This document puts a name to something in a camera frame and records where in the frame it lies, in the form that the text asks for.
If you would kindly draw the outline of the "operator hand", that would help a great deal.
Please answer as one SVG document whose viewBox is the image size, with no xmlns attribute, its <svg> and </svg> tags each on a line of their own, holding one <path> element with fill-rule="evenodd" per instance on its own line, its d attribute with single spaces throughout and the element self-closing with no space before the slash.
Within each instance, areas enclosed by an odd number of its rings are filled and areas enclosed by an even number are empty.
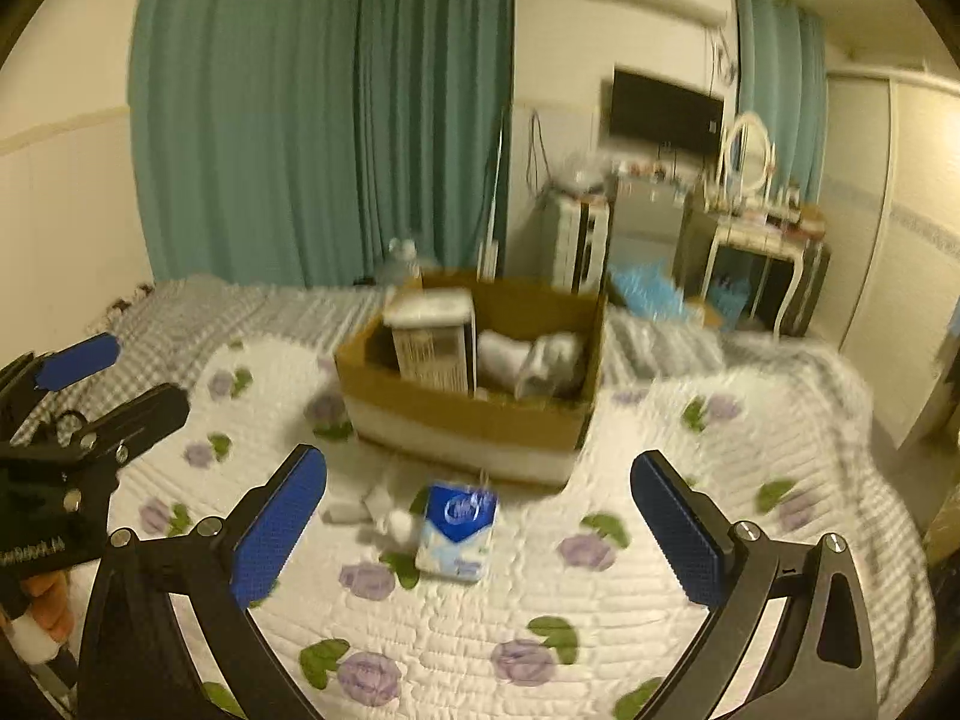
<svg viewBox="0 0 960 720">
<path fill-rule="evenodd" d="M 2 632 L 14 653 L 36 667 L 53 660 L 75 628 L 65 571 L 35 575 L 21 583 L 28 607 L 16 619 L 2 611 Z"/>
</svg>

